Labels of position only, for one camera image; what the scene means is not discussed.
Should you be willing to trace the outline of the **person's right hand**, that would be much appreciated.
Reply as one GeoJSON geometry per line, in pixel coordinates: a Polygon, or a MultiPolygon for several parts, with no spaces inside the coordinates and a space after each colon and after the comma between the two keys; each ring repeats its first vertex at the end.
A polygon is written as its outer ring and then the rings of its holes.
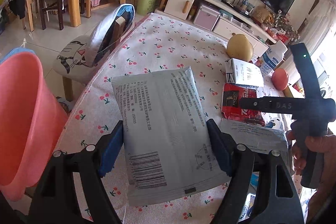
{"type": "MultiPolygon", "coordinates": [[[[294,131],[288,131],[286,137],[288,141],[295,140],[294,131]]],[[[322,208],[324,202],[335,186],[335,135],[325,135],[321,137],[307,136],[305,144],[312,152],[324,154],[321,181],[317,191],[309,201],[307,217],[307,220],[309,221],[322,208]]],[[[301,175],[306,166],[306,160],[296,143],[292,147],[292,155],[295,174],[301,175]]]]}

